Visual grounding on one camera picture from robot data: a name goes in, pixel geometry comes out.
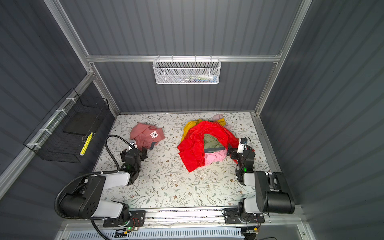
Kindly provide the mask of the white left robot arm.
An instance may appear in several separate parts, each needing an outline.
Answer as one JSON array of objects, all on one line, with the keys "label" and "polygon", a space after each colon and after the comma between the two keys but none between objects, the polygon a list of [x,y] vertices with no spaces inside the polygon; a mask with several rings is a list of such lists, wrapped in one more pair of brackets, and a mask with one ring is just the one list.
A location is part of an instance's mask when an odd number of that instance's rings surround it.
[{"label": "white left robot arm", "polygon": [[92,172],[70,181],[55,198],[54,209],[64,219],[113,219],[128,222],[127,204],[104,200],[103,192],[132,185],[141,172],[141,163],[148,158],[147,149],[133,148],[121,152],[120,170]]}]

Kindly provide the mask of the dusty pink patched cloth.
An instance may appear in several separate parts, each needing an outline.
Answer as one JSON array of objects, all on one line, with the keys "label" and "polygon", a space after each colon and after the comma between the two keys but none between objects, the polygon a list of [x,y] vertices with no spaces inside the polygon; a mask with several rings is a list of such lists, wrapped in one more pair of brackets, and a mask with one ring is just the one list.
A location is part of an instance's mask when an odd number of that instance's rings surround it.
[{"label": "dusty pink patched cloth", "polygon": [[131,130],[130,139],[136,141],[136,145],[140,151],[143,148],[152,150],[154,145],[157,145],[158,142],[165,139],[165,135],[162,128],[138,123]]}]

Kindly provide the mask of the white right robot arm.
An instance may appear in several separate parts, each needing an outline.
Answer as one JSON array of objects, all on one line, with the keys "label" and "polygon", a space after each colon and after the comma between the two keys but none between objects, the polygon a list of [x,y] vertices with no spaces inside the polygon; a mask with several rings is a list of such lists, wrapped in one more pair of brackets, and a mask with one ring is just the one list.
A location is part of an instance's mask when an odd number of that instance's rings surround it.
[{"label": "white right robot arm", "polygon": [[244,145],[244,147],[241,153],[235,148],[229,148],[227,154],[237,162],[235,174],[238,182],[243,186],[255,189],[253,197],[243,198],[239,201],[237,215],[293,214],[296,204],[284,174],[254,170],[256,154],[251,146]]}]

